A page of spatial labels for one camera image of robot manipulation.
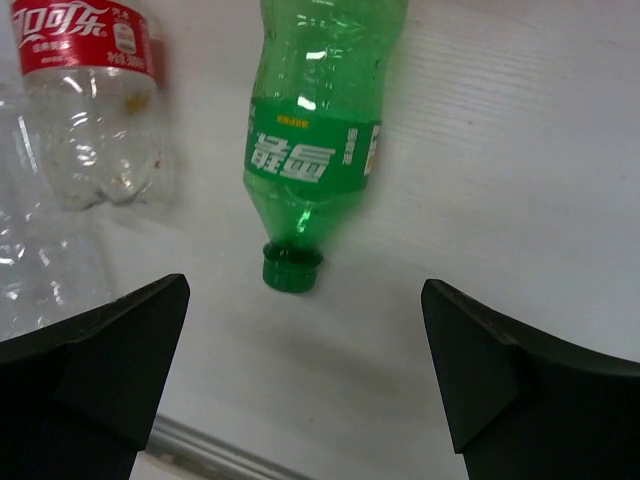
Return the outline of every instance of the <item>green label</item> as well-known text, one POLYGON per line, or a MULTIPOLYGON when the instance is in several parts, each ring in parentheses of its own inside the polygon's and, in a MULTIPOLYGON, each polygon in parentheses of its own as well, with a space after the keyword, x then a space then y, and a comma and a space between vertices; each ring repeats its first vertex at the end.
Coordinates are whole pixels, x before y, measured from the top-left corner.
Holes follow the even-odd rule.
POLYGON ((254 99, 245 168, 295 187, 357 192, 367 186, 379 135, 380 122, 348 122, 254 99))

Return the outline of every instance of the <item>coca-cola bottle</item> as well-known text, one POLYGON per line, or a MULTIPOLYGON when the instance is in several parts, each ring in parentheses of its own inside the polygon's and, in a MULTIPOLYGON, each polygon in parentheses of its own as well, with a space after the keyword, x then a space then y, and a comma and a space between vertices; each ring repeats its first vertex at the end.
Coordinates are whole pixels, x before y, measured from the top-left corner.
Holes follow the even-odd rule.
POLYGON ((11 13, 62 208, 135 202, 162 156, 150 19, 134 0, 12 0, 11 13))

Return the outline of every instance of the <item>coca-cola logo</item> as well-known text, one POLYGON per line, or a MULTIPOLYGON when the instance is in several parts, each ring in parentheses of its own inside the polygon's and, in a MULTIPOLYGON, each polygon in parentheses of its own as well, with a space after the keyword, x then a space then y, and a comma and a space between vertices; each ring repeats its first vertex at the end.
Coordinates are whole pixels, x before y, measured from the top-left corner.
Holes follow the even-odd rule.
POLYGON ((81 0, 51 3, 42 8, 23 8, 13 14, 13 28, 18 48, 23 45, 62 34, 104 37, 106 24, 100 15, 109 11, 99 10, 81 0))

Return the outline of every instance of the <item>green plastic bottle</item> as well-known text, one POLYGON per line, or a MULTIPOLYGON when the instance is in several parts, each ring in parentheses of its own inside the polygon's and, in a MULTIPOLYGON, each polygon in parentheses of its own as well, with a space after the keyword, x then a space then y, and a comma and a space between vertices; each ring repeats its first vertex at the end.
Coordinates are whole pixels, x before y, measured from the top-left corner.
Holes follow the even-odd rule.
POLYGON ((263 278, 304 293, 325 240, 360 203, 408 0, 262 0, 265 40, 244 183, 271 242, 263 278))

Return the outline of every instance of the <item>clear plastic bottle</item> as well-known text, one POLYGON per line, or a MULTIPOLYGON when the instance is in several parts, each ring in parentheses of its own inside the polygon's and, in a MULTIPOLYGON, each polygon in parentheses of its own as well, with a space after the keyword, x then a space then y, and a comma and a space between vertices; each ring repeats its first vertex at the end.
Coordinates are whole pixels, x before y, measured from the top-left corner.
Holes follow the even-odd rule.
POLYGON ((154 25, 137 3, 11 2, 43 167, 65 210, 133 203, 160 165, 154 25))
POLYGON ((0 81, 0 341, 112 300, 90 218, 53 201, 33 117, 24 93, 0 81))

